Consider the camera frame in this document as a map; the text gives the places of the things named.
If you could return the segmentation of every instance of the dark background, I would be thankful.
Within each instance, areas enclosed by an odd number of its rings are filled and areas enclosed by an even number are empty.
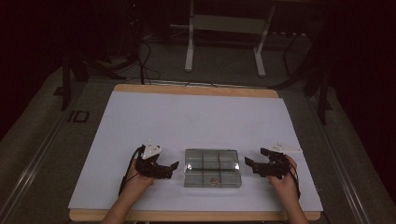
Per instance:
[[[0,4],[2,138],[44,80],[61,66],[64,41],[106,61],[109,43],[131,18],[125,16],[125,1],[7,0]],[[164,36],[166,24],[188,23],[188,1],[151,0],[142,8],[148,24]],[[241,16],[249,13],[248,8],[239,11],[233,5],[223,10],[224,14],[237,10]],[[330,32],[312,53],[336,59],[331,84],[394,202],[396,184],[389,174],[396,173],[395,11],[392,1],[348,1],[333,14]],[[304,21],[317,15],[312,7],[284,5],[276,10],[271,29],[303,31]]]

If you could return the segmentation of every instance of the desk leg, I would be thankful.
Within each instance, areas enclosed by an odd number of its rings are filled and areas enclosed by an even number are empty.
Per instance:
[[[260,43],[257,47],[253,48],[254,58],[256,59],[257,71],[259,77],[265,76],[264,65],[262,63],[262,46],[264,45],[265,38],[268,35],[268,29],[270,28],[271,20],[274,16],[275,6],[272,6],[270,12],[268,13],[267,20],[265,21],[264,27],[262,28],[262,34]]]
[[[192,59],[194,56],[194,1],[190,0],[190,26],[189,26],[189,46],[187,48],[186,65],[184,70],[186,72],[192,71]]]

